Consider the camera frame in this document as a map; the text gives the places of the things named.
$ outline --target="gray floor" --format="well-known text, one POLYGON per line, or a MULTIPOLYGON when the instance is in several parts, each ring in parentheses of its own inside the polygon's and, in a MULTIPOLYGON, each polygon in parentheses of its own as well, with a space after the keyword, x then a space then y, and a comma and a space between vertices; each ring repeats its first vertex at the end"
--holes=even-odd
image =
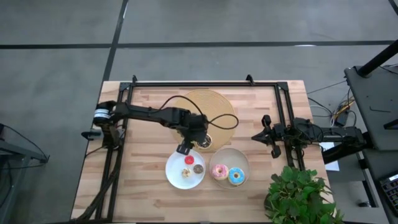
MULTIPOLYGON (((121 3, 0 0, 0 45, 110 44, 121 3)), ((119 42, 394 40, 397 22, 387 0, 130 0, 119 42)), ((384 47, 118 49, 109 79, 135 74, 140 80, 242 80, 251 74, 257 80, 304 80, 312 91, 343 81, 346 67, 367 62, 384 47)), ((109 49, 0 50, 0 122, 51 155, 45 167, 27 171, 13 223, 68 220, 87 144, 80 133, 90 127, 108 54, 109 49)), ((311 97, 333 110, 347 91, 341 84, 311 97)), ((313 114, 325 112, 313 108, 313 114)), ((360 118, 357 126, 364 128, 360 118)), ((350 161, 344 167, 352 171, 356 164, 350 161)), ((363 212, 355 206, 366 199, 363 187, 334 176, 335 199, 354 221, 363 212)))

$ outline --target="potted plant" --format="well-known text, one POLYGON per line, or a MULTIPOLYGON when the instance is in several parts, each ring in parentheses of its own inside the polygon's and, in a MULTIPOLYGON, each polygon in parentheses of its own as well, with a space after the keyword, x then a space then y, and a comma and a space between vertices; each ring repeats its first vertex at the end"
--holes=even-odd
POLYGON ((316 170, 300 171, 289 166, 281 175, 273 174, 274 182, 264 201, 266 216, 279 224, 343 223, 340 211, 335 213, 336 204, 322 197, 332 194, 331 189, 316 175, 316 170))

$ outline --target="butcher block tabletop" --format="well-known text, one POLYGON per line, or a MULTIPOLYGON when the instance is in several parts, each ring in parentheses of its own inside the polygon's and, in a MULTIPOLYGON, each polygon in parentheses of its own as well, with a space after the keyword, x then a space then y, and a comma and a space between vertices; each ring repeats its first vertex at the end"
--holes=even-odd
MULTIPOLYGON (((294 80, 287 83, 295 117, 312 119, 304 82, 294 80)), ((119 84, 120 82, 104 82, 99 102, 116 101, 119 84)), ((251 172, 247 182, 236 189, 221 188, 212 179, 207 167, 205 178, 199 185, 190 190, 176 189, 165 175, 167 159, 177 148, 177 141, 170 129, 157 123, 130 119, 114 222, 269 222, 263 203, 272 182, 271 175, 280 174, 287 165, 285 149, 283 143, 278 142, 282 155, 273 159, 271 146, 253 141, 251 136, 262 131, 261 118, 265 114, 271 116, 272 124, 279 122, 274 89, 266 86, 134 87, 132 104, 158 108, 171 96, 185 95, 197 89, 216 91, 231 102, 239 118, 239 126, 224 147, 238 149, 248 158, 251 172)), ((283 91, 281 95, 285 118, 289 123, 283 91)), ((168 106, 173 106, 173 102, 172 100, 168 106)), ((99 148, 101 143, 102 139, 90 141, 87 152, 99 148)), ((200 154, 208 164, 214 152, 200 154)), ((100 149, 85 159, 72 218, 81 215, 98 193, 105 157, 106 150, 100 149)), ((304 163, 306 169, 316 169, 318 177, 326 179, 326 184, 329 185, 318 146, 309 145, 305 149, 304 163)), ((110 190, 104 201, 104 215, 108 211, 109 194, 110 190)))

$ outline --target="wicker placemat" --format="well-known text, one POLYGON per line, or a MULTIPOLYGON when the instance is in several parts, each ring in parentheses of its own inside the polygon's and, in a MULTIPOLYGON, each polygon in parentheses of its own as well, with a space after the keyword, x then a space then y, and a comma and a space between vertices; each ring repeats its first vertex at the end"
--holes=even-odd
MULTIPOLYGON (((194 90, 185 95, 187 98, 195 102, 200 110, 205 114, 208 120, 221 115, 221 114, 233 114, 235 115, 234 108, 231 103, 221 94, 212 90, 194 90)), ((179 99, 175 104, 175 107, 184 108, 190 110, 192 113, 199 114, 199 111, 193 106, 188 100, 183 98, 179 99)), ((218 118, 213 122, 214 124, 221 127, 233 127, 236 124, 236 119, 231 116, 224 116, 218 118)), ((182 137, 176 131, 172 131, 174 138, 181 143, 182 137)), ((224 130, 209 124, 207 134, 211 136, 211 146, 208 149, 199 149, 195 147, 196 150, 217 150, 229 142, 235 129, 224 130)))

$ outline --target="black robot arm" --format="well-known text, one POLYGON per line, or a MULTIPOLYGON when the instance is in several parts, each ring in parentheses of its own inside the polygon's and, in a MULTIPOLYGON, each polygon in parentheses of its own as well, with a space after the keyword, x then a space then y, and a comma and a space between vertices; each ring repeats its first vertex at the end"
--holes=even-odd
POLYGON ((176 129, 183 137, 177 152, 185 155, 193 147, 193 142, 205 142, 208 129, 206 115, 194 114, 182 108, 153 109, 106 101, 97 105, 93 121, 104 133, 103 145, 119 145, 119 133, 115 125, 124 118, 156 122, 163 127, 176 129))
MULTIPOLYGON (((275 144, 276 141, 284 141, 293 150, 301 150, 313 142, 341 142, 340 145, 322 153, 323 160, 327 164, 341 157, 348 156, 358 152, 364 146, 370 144, 369 140, 364 138, 361 130, 355 127, 347 128, 321 128, 312 124, 309 119, 294 118, 291 125, 285 127, 282 124, 275 124, 271 128, 271 118, 265 115, 262 118, 264 129, 252 140, 262 142, 272 146, 273 158, 279 157, 280 147, 275 144)), ((288 163, 293 164, 292 156, 287 155, 288 163)))

